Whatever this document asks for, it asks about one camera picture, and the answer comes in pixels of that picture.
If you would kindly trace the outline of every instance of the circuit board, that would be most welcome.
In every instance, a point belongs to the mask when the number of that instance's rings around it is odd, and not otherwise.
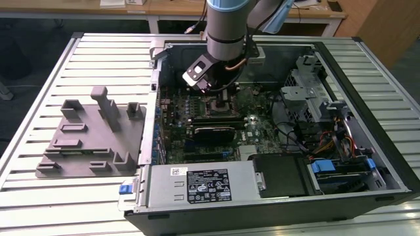
[[[272,117],[269,114],[269,92],[258,92],[253,85],[240,86],[240,92],[232,96],[226,111],[212,112],[208,104],[213,96],[190,93],[189,90],[162,91],[162,129],[166,148],[166,164],[189,163],[186,155],[222,153],[221,161],[238,161],[238,146],[254,145],[257,153],[278,153],[282,151]],[[188,119],[190,117],[242,117],[244,128],[234,130],[232,142],[221,146],[194,145],[185,149],[190,142],[188,138]]]

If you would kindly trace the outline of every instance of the barcode sticker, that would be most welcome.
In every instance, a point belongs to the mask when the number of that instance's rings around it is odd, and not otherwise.
[[[172,176],[185,176],[186,172],[188,172],[188,167],[170,168]]]
[[[145,11],[126,11],[126,13],[145,14]]]

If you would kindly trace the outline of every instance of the warning label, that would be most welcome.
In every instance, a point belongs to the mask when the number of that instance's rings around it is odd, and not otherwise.
[[[232,200],[228,169],[188,171],[186,186],[190,204]]]

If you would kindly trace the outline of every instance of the red wire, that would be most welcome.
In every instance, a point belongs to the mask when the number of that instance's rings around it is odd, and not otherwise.
[[[321,137],[320,137],[320,145],[322,144],[322,138],[324,138],[324,135],[330,133],[330,131],[325,131],[322,134],[321,134]]]

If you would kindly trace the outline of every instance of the slotted metal surface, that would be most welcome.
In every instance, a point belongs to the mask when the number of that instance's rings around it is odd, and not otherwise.
[[[72,39],[10,146],[0,160],[0,235],[142,235],[117,209],[126,177],[37,179],[41,160],[61,119],[65,99],[93,104],[92,86],[106,86],[118,105],[148,102],[153,40],[184,35],[84,34]],[[349,38],[260,36],[261,41],[322,41],[414,172],[420,175],[418,106],[362,45]],[[332,85],[336,96],[340,93]],[[386,206],[333,223],[312,223],[200,235],[420,235],[420,201]]]

